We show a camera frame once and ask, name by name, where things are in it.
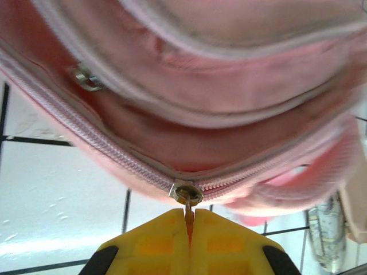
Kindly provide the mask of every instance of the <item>floor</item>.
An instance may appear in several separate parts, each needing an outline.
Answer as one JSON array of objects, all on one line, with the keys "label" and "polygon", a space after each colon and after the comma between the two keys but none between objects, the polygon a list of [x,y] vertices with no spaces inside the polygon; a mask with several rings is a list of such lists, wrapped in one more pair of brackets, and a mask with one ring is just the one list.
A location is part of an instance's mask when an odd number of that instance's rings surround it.
[{"label": "floor", "polygon": [[[0,275],[78,274],[101,243],[170,209],[127,190],[3,81],[0,76]],[[366,106],[356,112],[367,119]],[[365,132],[366,123],[359,123]],[[222,206],[211,209],[236,222]],[[280,243],[303,275],[325,274],[312,257],[304,213],[252,230]],[[349,241],[343,270],[366,262],[367,244]]]}]

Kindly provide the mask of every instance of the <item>backpack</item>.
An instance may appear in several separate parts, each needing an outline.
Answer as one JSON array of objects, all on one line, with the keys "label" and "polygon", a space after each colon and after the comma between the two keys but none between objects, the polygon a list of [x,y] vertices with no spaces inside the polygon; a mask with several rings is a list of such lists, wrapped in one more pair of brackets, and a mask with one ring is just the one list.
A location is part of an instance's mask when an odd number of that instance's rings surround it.
[{"label": "backpack", "polygon": [[1,71],[135,191],[176,203],[188,184],[203,205],[272,217],[353,172],[361,0],[24,0],[0,15]]}]

